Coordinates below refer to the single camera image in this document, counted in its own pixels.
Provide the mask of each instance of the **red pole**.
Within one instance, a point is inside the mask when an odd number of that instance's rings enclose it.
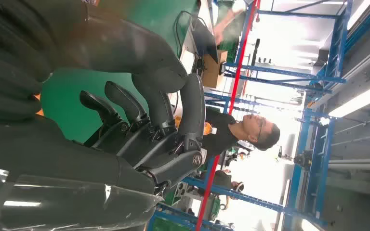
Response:
[[[251,24],[253,23],[254,12],[256,10],[256,2],[257,0],[255,0],[252,4],[253,9],[251,10],[251,14],[249,15],[249,21],[246,26],[246,36],[244,37],[243,41],[241,41],[242,49],[240,49],[240,54],[238,54],[240,58],[239,58],[238,68],[236,69],[235,83],[233,84],[232,98],[230,100],[230,106],[229,106],[229,114],[232,114],[233,106],[235,104],[236,92],[238,90],[238,84],[239,84],[239,78],[240,78],[240,70],[242,68],[243,56],[245,55],[245,48],[246,48],[246,43],[248,42],[249,31],[251,28]]]
[[[202,206],[199,209],[198,222],[197,225],[195,226],[196,231],[200,231],[200,228],[202,227],[203,215],[205,214],[206,203],[208,202],[209,195],[211,194],[213,177],[215,176],[216,166],[218,165],[219,162],[219,156],[220,155],[215,156],[215,159],[213,160],[211,173],[208,178],[208,185],[206,186],[205,194],[203,195]]]
[[[229,114],[232,114],[233,105],[235,103],[236,91],[238,89],[239,78],[240,78],[240,69],[242,68],[243,55],[245,53],[245,48],[246,48],[246,43],[247,43],[249,31],[250,31],[250,28],[251,28],[251,24],[253,22],[254,12],[256,10],[256,7],[255,7],[256,1],[257,0],[255,0],[254,3],[252,4],[252,7],[254,7],[254,8],[252,9],[251,14],[249,15],[249,21],[248,21],[248,24],[246,26],[247,31],[245,31],[246,36],[245,36],[244,40],[242,41],[242,49],[240,50],[240,58],[239,58],[238,68],[236,70],[235,84],[233,85],[232,99],[230,101],[230,107],[229,107]],[[201,205],[200,210],[199,210],[198,222],[197,222],[197,225],[195,226],[196,231],[200,231],[200,228],[202,227],[203,215],[205,214],[206,203],[208,202],[209,195],[211,194],[211,187],[212,187],[212,183],[213,183],[213,177],[215,176],[216,166],[218,165],[218,162],[219,162],[219,155],[215,156],[215,159],[213,160],[211,173],[210,173],[209,178],[208,178],[208,185],[206,186],[205,194],[203,195],[202,205]]]

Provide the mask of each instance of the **eyeglasses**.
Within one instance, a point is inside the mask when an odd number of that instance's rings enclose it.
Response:
[[[263,118],[263,117],[261,117],[260,118],[260,122],[259,122],[260,124],[259,124],[259,126],[260,126],[260,130],[259,130],[259,135],[257,136],[257,141],[259,141],[259,139],[260,139],[260,135],[261,135],[261,133],[262,133],[262,128],[263,128],[263,125],[265,125],[266,124],[266,119],[265,118]]]

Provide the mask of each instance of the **man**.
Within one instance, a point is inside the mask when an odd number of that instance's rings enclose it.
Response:
[[[201,179],[201,180],[205,180],[206,172],[202,172],[202,174],[198,178]],[[242,192],[243,189],[245,188],[243,182],[232,181],[232,176],[227,175],[222,170],[217,170],[215,172],[215,176],[213,177],[213,184],[218,185],[218,186],[222,186],[222,187],[227,188],[227,189],[233,189],[233,190],[235,190],[236,192],[239,192],[239,193]],[[198,189],[198,194],[200,196],[204,196],[205,195],[205,189],[199,188]],[[226,210],[226,209],[229,208],[230,199],[233,199],[233,198],[231,198],[230,196],[226,196],[226,205],[222,210]]]
[[[203,137],[202,147],[207,150],[206,160],[235,146],[239,140],[249,141],[257,149],[265,151],[280,138],[277,125],[259,115],[245,115],[242,122],[236,123],[231,115],[207,107],[206,122],[217,128],[216,134]]]
[[[247,6],[251,4],[254,0],[235,0],[232,8],[227,12],[225,18],[215,25],[213,33],[215,35],[216,45],[223,40],[224,29],[236,18],[240,13],[247,9]]]

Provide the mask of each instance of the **cable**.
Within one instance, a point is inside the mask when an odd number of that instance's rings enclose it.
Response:
[[[173,114],[175,114],[176,109],[178,108],[178,101],[179,101],[179,94],[178,94],[178,92],[176,92],[176,103],[175,103],[175,107],[173,109]]]
[[[208,26],[206,26],[205,20],[203,20],[203,18],[201,18],[201,17],[199,17],[199,16],[197,16],[195,14],[192,14],[192,13],[190,13],[188,11],[180,11],[179,14],[178,14],[178,16],[176,17],[176,19],[174,21],[174,27],[175,27],[175,33],[176,33],[175,43],[178,40],[178,43],[176,43],[176,45],[177,45],[176,54],[178,55],[178,57],[181,55],[181,48],[182,48],[181,40],[179,39],[179,34],[178,34],[178,21],[179,21],[179,18],[181,17],[181,15],[183,13],[187,13],[188,15],[190,15],[193,18],[198,18],[198,19],[202,20],[202,22],[205,25],[205,27],[208,28]]]

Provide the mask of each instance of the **cardboard box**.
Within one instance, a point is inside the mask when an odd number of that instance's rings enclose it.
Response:
[[[226,62],[227,51],[218,50],[219,63],[217,64],[209,54],[203,56],[205,68],[202,72],[203,86],[208,88],[217,88],[224,80],[224,75],[219,75],[219,67]]]

